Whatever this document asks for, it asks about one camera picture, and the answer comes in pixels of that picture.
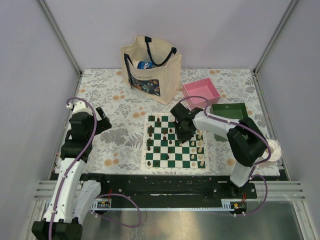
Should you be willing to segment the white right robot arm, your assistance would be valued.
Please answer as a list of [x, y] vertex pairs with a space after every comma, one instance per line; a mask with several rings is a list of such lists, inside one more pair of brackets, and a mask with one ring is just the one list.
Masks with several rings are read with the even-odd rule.
[[245, 184], [252, 177], [254, 166], [262, 159], [265, 150], [268, 150], [265, 160], [271, 157], [268, 141], [249, 117], [228, 119], [199, 107], [190, 110], [180, 102], [170, 113], [174, 117], [175, 134], [181, 143], [191, 140], [196, 130], [207, 131], [228, 140], [236, 160], [230, 176], [231, 183], [227, 186], [228, 194], [233, 198], [239, 198], [245, 193]]

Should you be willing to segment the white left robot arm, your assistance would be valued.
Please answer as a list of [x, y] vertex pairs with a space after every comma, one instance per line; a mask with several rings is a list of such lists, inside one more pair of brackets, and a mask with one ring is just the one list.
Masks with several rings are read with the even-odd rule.
[[31, 232], [37, 240], [80, 240], [83, 221], [95, 197], [107, 195], [109, 186], [102, 174], [88, 174], [76, 194], [81, 175], [93, 149], [92, 136], [112, 127], [101, 107], [93, 112], [76, 103], [69, 119], [70, 129], [60, 150], [60, 172], [51, 202], [40, 221], [34, 221]]

